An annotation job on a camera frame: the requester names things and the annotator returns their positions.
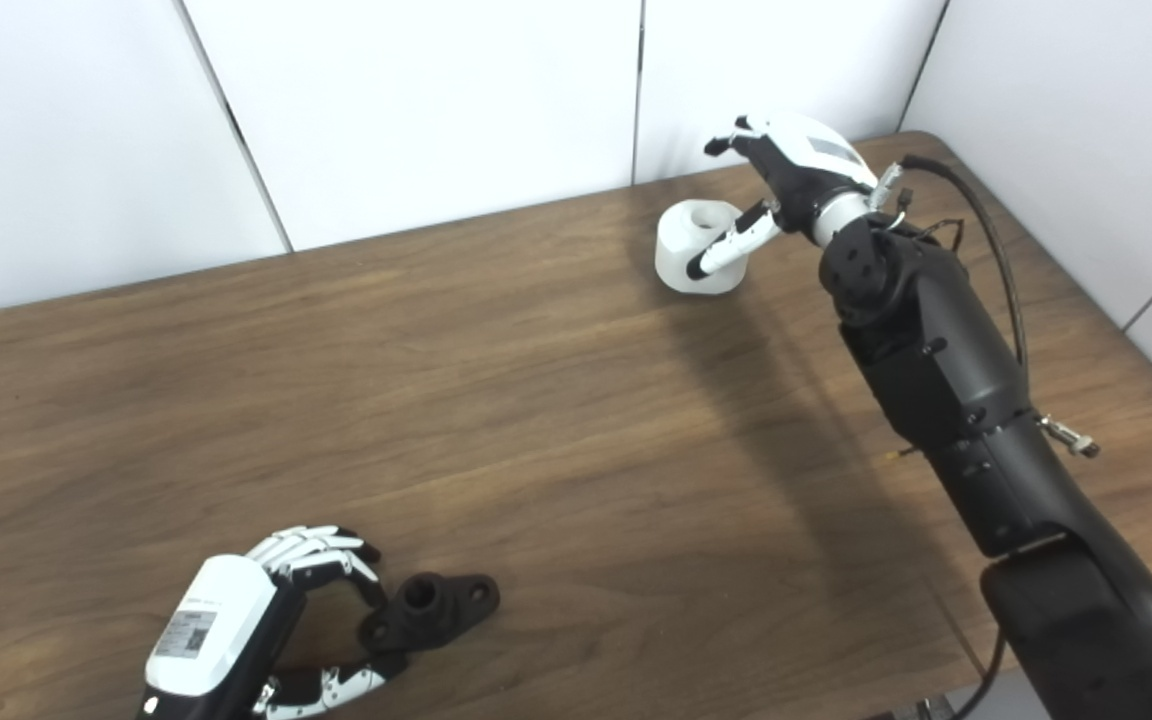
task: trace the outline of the connector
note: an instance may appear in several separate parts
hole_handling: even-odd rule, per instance
[[[1047,433],[1047,437],[1055,439],[1069,450],[1070,455],[1082,455],[1083,457],[1096,457],[1101,454],[1101,446],[1096,445],[1091,435],[1084,435],[1069,425],[1053,420],[1051,415],[1044,415],[1038,419],[1038,427]]]

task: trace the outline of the bolt hole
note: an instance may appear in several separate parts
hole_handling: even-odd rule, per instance
[[[403,600],[412,611],[426,609],[430,605],[434,605],[437,597],[438,588],[425,578],[412,579],[412,583],[407,585],[407,591],[403,592]]]

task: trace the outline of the black mechanical part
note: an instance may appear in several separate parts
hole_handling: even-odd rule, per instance
[[[435,650],[488,619],[500,591],[488,575],[445,578],[419,573],[408,578],[389,605],[358,626],[358,642],[372,655]]]
[[[1015,278],[1011,278],[1011,262],[1007,260],[1007,250],[1002,247],[1002,238],[998,236],[998,228],[993,225],[990,213],[984,209],[984,202],[964,179],[940,160],[923,158],[923,156],[905,156],[900,165],[907,170],[923,170],[939,179],[945,179],[954,185],[960,195],[963,195],[968,205],[972,206],[972,213],[980,222],[980,232],[984,232],[984,240],[990,243],[990,251],[996,260],[998,278],[1002,281],[1002,291],[1007,298],[1007,313],[1011,317],[1011,347],[1015,348],[1016,363],[1028,367],[1029,344],[1025,341],[1024,318],[1021,318],[1020,314],[1020,295],[1016,293],[1016,281]],[[957,252],[957,242],[955,242],[954,251]]]
[[[996,562],[980,588],[1053,719],[1152,719],[1152,623],[1078,539]]]
[[[838,234],[820,278],[892,427],[927,456],[984,555],[1074,536],[1126,608],[1152,626],[1152,574],[1037,427],[1024,369],[963,265],[873,220]],[[870,264],[870,273],[858,272],[858,263]]]
[[[305,611],[305,593],[291,588],[279,588],[270,600],[260,623],[252,631],[251,641],[238,653],[227,679],[211,692],[200,696],[166,694],[154,687],[145,688],[141,697],[138,720],[248,720],[271,667],[283,652],[291,629]],[[156,698],[152,705],[146,703]]]
[[[719,147],[722,150],[732,147],[744,156],[758,170],[759,176],[763,176],[763,181],[781,204],[780,211],[776,212],[776,225],[787,233],[810,233],[818,211],[833,200],[833,197],[843,192],[870,190],[836,173],[801,168],[788,160],[776,143],[767,136],[736,136],[730,141],[717,138],[705,145],[705,152],[710,156],[722,154]]]
[[[700,266],[700,259],[704,259],[705,252],[707,252],[714,243],[727,240],[730,234],[748,232],[750,227],[753,227],[753,225],[758,222],[759,218],[767,214],[768,209],[770,206],[766,200],[758,200],[753,206],[750,206],[750,210],[745,210],[744,213],[741,213],[740,218],[736,218],[736,222],[732,223],[730,229],[719,234],[719,236],[714,238],[714,242],[710,242],[704,250],[696,252],[695,258],[687,262],[687,276],[694,279],[694,281],[703,281],[703,279],[708,278],[708,273]]]

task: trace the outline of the white cylindrical object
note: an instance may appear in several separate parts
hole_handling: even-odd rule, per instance
[[[749,258],[737,258],[699,281],[687,276],[687,264],[722,236],[740,214],[740,209],[722,200],[682,200],[664,211],[657,223],[657,274],[664,283],[699,295],[719,295],[740,285]]]

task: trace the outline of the wire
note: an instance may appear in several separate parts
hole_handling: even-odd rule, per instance
[[[941,222],[932,223],[927,228],[924,228],[923,232],[915,234],[914,240],[927,240],[929,237],[932,237],[933,234],[937,234],[938,229],[946,227],[946,225],[954,225],[954,243],[950,245],[950,252],[957,255],[958,247],[963,245],[963,219],[945,219],[941,220]]]
[[[1025,374],[1029,374],[1029,347],[1025,343],[1025,324],[1020,318],[1020,296],[1016,295],[1015,278],[1011,278],[1011,264],[1007,260],[1007,251],[1002,247],[1002,242],[998,240],[998,230],[993,227],[993,220],[990,219],[990,214],[984,210],[983,202],[980,202],[971,185],[940,160],[923,158],[923,156],[905,156],[905,159],[901,160],[900,164],[907,170],[923,170],[932,173],[933,176],[947,179],[963,195],[964,200],[968,200],[968,205],[972,206],[975,217],[980,220],[980,229],[984,230],[984,237],[990,243],[990,251],[993,252],[993,259],[998,264],[998,274],[1002,278],[1002,291],[1007,297],[1007,313],[1011,317],[1011,347],[1016,351],[1016,363],[1020,363],[1021,369],[1024,370]]]
[[[971,715],[975,706],[980,705],[984,700],[984,696],[993,687],[993,680],[998,676],[998,669],[1002,667],[1002,651],[1007,649],[1007,641],[1002,637],[1002,628],[998,629],[998,638],[993,641],[993,655],[990,657],[990,666],[984,670],[984,675],[980,675],[980,684],[977,687],[977,692],[972,694],[972,697],[968,698],[968,702],[963,703],[963,707],[960,707],[954,715],[950,715],[950,720],[963,720],[964,717]]]

